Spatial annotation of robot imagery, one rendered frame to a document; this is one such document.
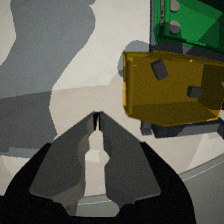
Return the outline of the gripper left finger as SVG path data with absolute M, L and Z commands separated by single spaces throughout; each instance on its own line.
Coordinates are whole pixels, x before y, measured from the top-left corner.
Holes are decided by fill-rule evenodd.
M 0 224 L 11 224 L 25 215 L 50 213 L 53 202 L 76 216 L 85 194 L 85 154 L 96 131 L 93 111 L 51 143 L 46 143 L 14 176 L 4 194 Z M 82 165 L 81 165 L 82 164 Z

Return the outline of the dark grey metal shelf frame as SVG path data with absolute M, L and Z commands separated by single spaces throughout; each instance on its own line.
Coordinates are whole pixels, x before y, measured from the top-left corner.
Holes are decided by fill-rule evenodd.
M 195 45 L 156 37 L 158 0 L 150 0 L 150 38 L 149 52 L 175 53 L 206 57 L 224 63 L 224 55 Z M 152 130 L 151 130 L 152 129 Z M 152 135 L 155 138 L 180 137 L 217 132 L 224 140 L 224 121 L 219 117 L 206 122 L 162 127 L 141 121 L 142 136 Z

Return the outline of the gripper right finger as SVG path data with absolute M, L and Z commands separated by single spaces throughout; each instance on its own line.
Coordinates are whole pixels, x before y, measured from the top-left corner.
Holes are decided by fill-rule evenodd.
M 119 206 L 134 204 L 136 215 L 173 224 L 197 224 L 190 194 L 179 175 L 146 143 L 103 111 L 98 112 L 103 149 L 106 196 Z

